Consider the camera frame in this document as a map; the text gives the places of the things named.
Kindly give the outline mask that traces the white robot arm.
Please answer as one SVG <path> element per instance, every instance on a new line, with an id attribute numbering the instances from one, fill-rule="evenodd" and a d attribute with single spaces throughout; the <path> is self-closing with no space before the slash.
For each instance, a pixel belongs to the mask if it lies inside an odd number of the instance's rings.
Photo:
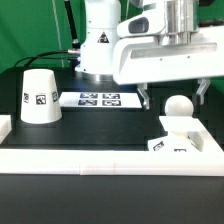
<path id="1" fill-rule="evenodd" d="M 125 21 L 118 0 L 84 2 L 78 77 L 135 84 L 148 106 L 149 83 L 196 79 L 202 104 L 210 79 L 224 76 L 224 25 L 199 25 L 202 0 L 130 0 L 142 13 Z"/>

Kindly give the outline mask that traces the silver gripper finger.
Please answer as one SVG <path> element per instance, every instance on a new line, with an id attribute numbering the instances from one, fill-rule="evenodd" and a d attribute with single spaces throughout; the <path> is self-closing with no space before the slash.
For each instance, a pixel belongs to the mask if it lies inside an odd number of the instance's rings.
<path id="1" fill-rule="evenodd" d="M 198 89 L 195 94 L 195 102 L 197 104 L 204 103 L 204 96 L 210 86 L 210 79 L 209 78 L 202 78 L 198 80 Z"/>
<path id="2" fill-rule="evenodd" d="M 146 83 L 141 83 L 137 85 L 137 90 L 141 97 L 143 98 L 143 106 L 146 110 L 150 108 L 150 97 L 147 94 L 148 86 Z"/>

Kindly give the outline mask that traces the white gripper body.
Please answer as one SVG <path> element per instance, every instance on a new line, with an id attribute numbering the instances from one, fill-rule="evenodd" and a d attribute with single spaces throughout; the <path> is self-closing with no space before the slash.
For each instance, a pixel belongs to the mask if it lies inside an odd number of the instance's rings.
<path id="1" fill-rule="evenodd" d="M 113 55 L 119 85 L 200 79 L 224 75 L 224 41 L 193 35 L 190 44 L 158 46 L 152 37 L 120 40 Z"/>

